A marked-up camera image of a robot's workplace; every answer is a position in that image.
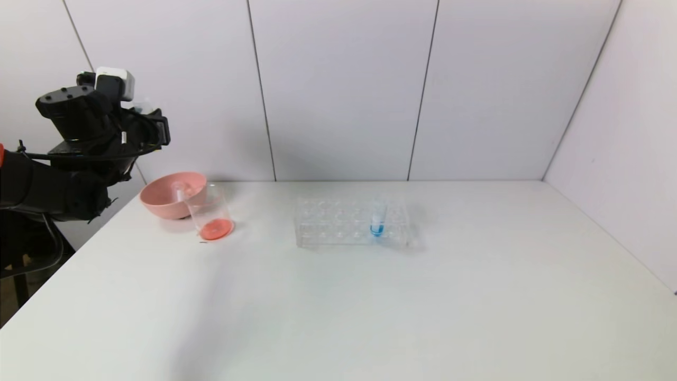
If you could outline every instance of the black cable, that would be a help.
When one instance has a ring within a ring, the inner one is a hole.
[[[51,240],[54,242],[54,247],[56,249],[56,254],[53,256],[52,260],[44,263],[31,264],[22,268],[13,268],[11,270],[3,269],[0,272],[0,279],[15,277],[21,274],[32,273],[33,271],[44,270],[59,263],[61,258],[64,256],[64,243],[61,240],[61,236],[58,234],[58,230],[56,229],[54,221],[52,221],[49,215],[46,213],[43,213],[42,217],[43,221],[45,222],[45,225],[47,225],[47,231],[49,231],[49,235],[51,236]]]
[[[141,119],[144,123],[149,124],[151,127],[151,131],[154,131],[157,129],[157,126],[155,123],[153,123],[150,119],[146,118],[145,116],[136,113],[134,111],[127,110],[123,108],[126,113],[133,115],[135,118]],[[36,160],[60,160],[60,161],[109,161],[109,160],[118,160],[118,159],[130,159],[132,157],[138,157],[138,156],[143,156],[147,155],[151,152],[157,151],[158,148],[162,145],[161,137],[160,134],[157,134],[158,136],[158,141],[155,144],[150,145],[148,148],[145,148],[143,150],[134,152],[134,153],[121,153],[119,155],[105,155],[105,156],[65,156],[65,155],[49,155],[49,154],[42,154],[42,153],[27,153],[24,152],[24,155],[31,159],[36,159]]]

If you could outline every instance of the plastic bowl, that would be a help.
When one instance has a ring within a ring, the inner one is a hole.
[[[186,196],[197,195],[207,184],[203,174],[197,172],[178,172],[161,177],[146,185],[139,198],[141,203],[154,215],[166,220],[176,220],[190,216],[188,206],[177,199],[176,184],[184,184]]]

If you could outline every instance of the glass beaker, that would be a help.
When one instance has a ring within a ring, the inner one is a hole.
[[[233,231],[235,223],[230,218],[225,193],[219,185],[207,184],[197,195],[185,200],[185,203],[195,228],[203,239],[219,239]]]

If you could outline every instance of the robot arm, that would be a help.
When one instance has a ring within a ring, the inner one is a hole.
[[[38,111],[64,141],[46,155],[25,152],[23,142],[18,152],[3,150],[0,208],[63,221],[99,216],[111,204],[106,187],[129,180],[140,155],[170,142],[161,110],[141,115],[121,107],[133,84],[125,70],[99,68],[81,73],[77,86],[38,98]]]

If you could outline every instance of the table surface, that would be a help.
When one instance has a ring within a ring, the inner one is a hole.
[[[677,380],[677,297],[542,182],[226,183],[231,236],[132,200],[0,330],[0,379]],[[397,195],[405,249],[295,245]]]

